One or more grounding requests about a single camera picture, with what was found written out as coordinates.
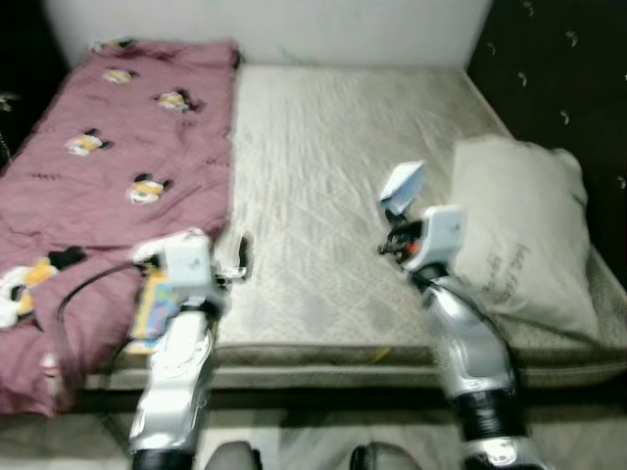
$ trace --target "pink comforter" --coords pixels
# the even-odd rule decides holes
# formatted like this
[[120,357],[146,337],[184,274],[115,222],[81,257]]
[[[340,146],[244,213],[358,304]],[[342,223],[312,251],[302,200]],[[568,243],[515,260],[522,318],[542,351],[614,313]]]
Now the pink comforter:
[[[137,242],[224,226],[236,54],[231,43],[144,41],[92,52],[0,179],[0,274],[72,245],[87,253],[32,289],[36,322],[0,330],[0,413],[66,408],[80,379],[125,338],[134,269],[73,298],[68,349],[56,310],[73,287],[124,261]],[[42,371],[48,353],[66,379],[56,398]]]

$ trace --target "wall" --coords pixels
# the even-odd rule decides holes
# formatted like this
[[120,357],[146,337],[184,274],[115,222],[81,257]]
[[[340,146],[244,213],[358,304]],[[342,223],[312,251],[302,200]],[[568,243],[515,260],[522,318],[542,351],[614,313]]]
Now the wall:
[[232,37],[257,63],[464,67],[491,0],[46,0],[71,65],[97,40]]

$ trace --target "quilted mattress surface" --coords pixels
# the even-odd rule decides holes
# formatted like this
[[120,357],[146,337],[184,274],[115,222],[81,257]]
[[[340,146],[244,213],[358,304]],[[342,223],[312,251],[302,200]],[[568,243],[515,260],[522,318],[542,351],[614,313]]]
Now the quilted mattress surface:
[[[248,231],[255,264],[220,325],[217,384],[350,386],[353,371],[355,385],[379,372],[416,385],[404,371],[432,372],[426,322],[418,295],[376,254],[386,234],[377,195],[394,165],[425,160],[413,209],[446,203],[456,140],[506,129],[462,72],[430,69],[246,66],[235,119],[232,219],[217,255],[235,262]],[[600,345],[500,320],[525,369],[544,376],[536,385],[625,368],[624,292],[596,251],[589,277]],[[238,370],[249,379],[235,380]]]

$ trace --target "floor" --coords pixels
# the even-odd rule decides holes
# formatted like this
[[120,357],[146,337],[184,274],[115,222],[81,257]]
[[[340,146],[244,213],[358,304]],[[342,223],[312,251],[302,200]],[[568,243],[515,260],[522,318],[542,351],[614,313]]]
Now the floor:
[[[557,470],[624,470],[627,415],[612,407],[537,408],[533,432]],[[122,426],[132,416],[117,415]],[[458,469],[457,432],[446,411],[303,413],[225,410],[211,413],[198,458],[206,462],[223,442],[248,440],[266,470],[348,470],[358,444],[383,440],[405,447],[423,470]],[[51,421],[35,416],[0,419],[0,470],[121,470],[128,461],[90,414]]]

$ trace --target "yellow cartoon character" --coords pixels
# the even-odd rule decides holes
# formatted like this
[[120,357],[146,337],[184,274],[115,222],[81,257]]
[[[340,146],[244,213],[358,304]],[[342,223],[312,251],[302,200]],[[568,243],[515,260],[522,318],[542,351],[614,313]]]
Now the yellow cartoon character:
[[9,328],[34,312],[30,289],[60,270],[85,259],[81,247],[50,252],[33,266],[16,266],[0,277],[0,328]]
[[175,88],[169,93],[163,93],[161,95],[153,96],[159,106],[167,109],[168,111],[176,111],[179,113],[185,113],[187,111],[200,111],[200,105],[193,103],[189,97],[189,93],[182,88]]
[[87,157],[91,152],[97,149],[105,149],[111,147],[113,142],[102,140],[98,137],[100,131],[98,129],[88,129],[74,139],[70,139],[66,143],[66,148],[71,154],[80,157]]
[[138,73],[133,70],[124,70],[116,68],[108,68],[102,74],[102,77],[115,85],[125,85],[129,83]]
[[154,180],[152,174],[140,173],[135,176],[132,186],[126,191],[126,197],[132,204],[155,203],[171,185],[170,179],[160,183]]

